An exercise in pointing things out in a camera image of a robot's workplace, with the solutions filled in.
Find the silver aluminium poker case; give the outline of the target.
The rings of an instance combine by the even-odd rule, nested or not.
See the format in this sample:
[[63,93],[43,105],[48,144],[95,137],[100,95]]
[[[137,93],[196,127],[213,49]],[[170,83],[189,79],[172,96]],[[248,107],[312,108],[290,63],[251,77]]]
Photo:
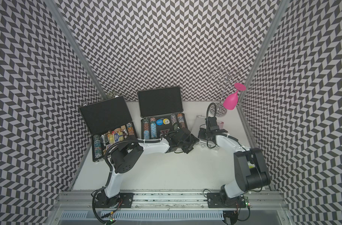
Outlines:
[[212,141],[206,139],[206,118],[202,116],[197,116],[192,127],[191,133],[198,138],[198,145],[206,146],[209,148],[214,148],[216,145]]

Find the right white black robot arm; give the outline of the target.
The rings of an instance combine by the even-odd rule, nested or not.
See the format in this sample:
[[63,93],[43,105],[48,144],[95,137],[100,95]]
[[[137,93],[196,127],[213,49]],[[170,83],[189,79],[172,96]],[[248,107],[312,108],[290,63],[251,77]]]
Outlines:
[[209,116],[211,109],[217,109],[216,103],[207,107],[205,127],[200,128],[199,137],[206,141],[208,148],[221,147],[233,157],[234,180],[220,189],[220,202],[224,207],[242,204],[248,206],[243,195],[254,189],[270,185],[271,178],[263,152],[259,148],[247,148],[232,137],[227,130],[220,129],[215,116]]

